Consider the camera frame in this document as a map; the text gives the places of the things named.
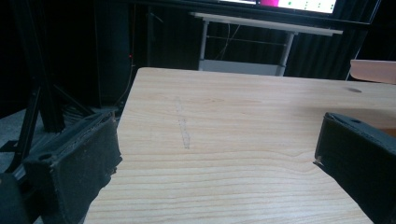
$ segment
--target table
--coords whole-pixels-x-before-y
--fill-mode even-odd
[[[143,68],[86,223],[372,223],[315,164],[325,112],[396,127],[395,86]]]
[[[213,15],[213,14],[206,14],[199,12],[192,12],[191,15],[196,18],[202,18],[202,20],[204,21],[201,53],[200,53],[200,59],[198,65],[198,70],[200,71],[247,73],[254,75],[271,75],[271,76],[283,77],[288,62],[291,45],[293,43],[293,39],[295,35],[299,33],[303,33],[303,34],[311,34],[311,35],[332,36],[332,35],[341,35],[343,33],[343,31],[333,30],[333,29],[324,29],[318,27],[294,25],[294,24],[287,24],[287,23],[273,22],[273,21],[258,21],[258,20],[251,20],[245,18],[228,17],[228,16]],[[285,31],[287,33],[287,37],[285,44],[283,44],[283,51],[279,61],[279,65],[206,60],[205,59],[206,39],[209,37],[218,38],[217,36],[207,35],[207,27],[210,22],[220,22],[226,24],[236,24],[236,25],[244,25],[244,26],[258,27],[264,29]],[[265,43],[265,44],[279,45],[277,43]]]

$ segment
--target wooden table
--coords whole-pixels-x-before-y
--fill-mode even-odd
[[[144,68],[86,223],[371,223],[315,164],[325,112],[396,127],[388,84]]]

